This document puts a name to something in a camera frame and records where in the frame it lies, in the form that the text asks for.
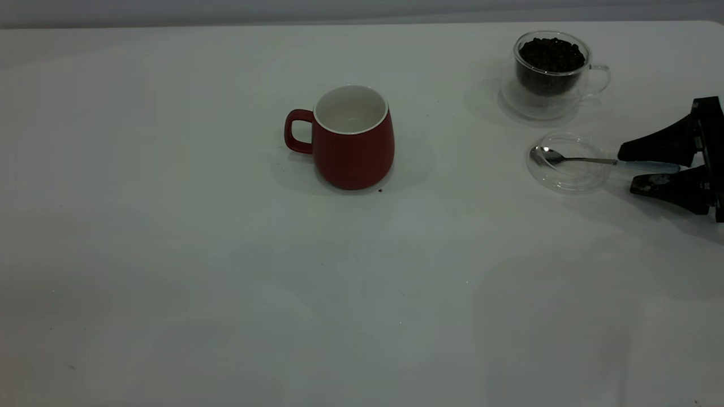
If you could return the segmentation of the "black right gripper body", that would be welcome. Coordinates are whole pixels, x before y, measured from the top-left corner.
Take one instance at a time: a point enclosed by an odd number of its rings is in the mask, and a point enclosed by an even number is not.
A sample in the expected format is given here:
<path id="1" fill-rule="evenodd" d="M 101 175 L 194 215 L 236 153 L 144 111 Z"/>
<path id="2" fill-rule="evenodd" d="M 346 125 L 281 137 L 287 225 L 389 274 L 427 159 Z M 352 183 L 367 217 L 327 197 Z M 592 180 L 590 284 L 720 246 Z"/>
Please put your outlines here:
<path id="1" fill-rule="evenodd" d="M 717 96 L 696 98 L 691 106 L 692 137 L 704 164 L 696 167 L 699 189 L 716 222 L 723 222 L 723 115 Z"/>

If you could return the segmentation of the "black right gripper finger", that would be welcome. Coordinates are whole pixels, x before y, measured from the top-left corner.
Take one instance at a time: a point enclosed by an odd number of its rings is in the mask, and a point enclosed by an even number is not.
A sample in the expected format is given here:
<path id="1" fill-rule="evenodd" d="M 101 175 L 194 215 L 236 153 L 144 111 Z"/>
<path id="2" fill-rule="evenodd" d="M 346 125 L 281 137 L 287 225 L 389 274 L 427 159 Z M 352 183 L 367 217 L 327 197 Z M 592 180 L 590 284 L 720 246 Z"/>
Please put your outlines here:
<path id="1" fill-rule="evenodd" d="M 624 142 L 618 150 L 618 159 L 690 167 L 695 155 L 702 149 L 703 145 L 699 141 L 699 118 L 695 114 L 688 114 L 661 131 Z"/>
<path id="2" fill-rule="evenodd" d="M 665 201 L 696 215 L 706 215 L 714 207 L 708 182 L 708 170 L 705 166 L 698 166 L 674 174 L 636 176 L 631 182 L 630 192 Z"/>

